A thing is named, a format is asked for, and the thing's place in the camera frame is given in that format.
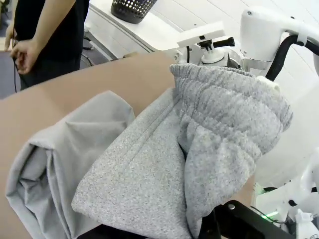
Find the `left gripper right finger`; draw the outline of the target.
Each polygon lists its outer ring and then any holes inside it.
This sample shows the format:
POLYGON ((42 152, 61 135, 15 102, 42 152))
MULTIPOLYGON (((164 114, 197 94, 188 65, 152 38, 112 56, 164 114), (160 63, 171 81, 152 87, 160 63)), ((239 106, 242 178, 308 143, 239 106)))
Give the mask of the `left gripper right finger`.
POLYGON ((238 201, 219 205, 202 218, 200 239, 292 239, 293 236, 265 220, 238 201))

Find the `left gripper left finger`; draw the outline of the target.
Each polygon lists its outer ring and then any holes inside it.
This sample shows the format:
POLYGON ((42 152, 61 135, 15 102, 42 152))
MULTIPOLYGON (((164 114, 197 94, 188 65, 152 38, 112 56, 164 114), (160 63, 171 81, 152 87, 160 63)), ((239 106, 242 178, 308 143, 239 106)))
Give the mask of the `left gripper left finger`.
POLYGON ((117 230, 115 228, 99 225, 92 230, 80 235, 77 239, 115 239, 117 230))

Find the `person's right hand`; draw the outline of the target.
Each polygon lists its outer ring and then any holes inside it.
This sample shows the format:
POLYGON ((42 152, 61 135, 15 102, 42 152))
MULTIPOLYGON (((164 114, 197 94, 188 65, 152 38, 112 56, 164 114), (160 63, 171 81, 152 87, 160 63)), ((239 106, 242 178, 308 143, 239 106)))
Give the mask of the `person's right hand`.
POLYGON ((18 42, 11 51, 11 57, 19 74, 27 74, 31 71, 42 48, 35 39, 18 42))

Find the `person's left hand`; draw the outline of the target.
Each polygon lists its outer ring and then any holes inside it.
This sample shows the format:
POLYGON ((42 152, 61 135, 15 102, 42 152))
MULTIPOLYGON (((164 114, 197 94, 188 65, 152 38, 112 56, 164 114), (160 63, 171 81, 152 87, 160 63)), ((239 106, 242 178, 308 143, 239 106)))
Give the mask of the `person's left hand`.
POLYGON ((4 51, 9 50, 10 42, 16 37, 16 30, 14 28, 14 22, 12 21, 6 29, 5 41, 4 41, 4 51))

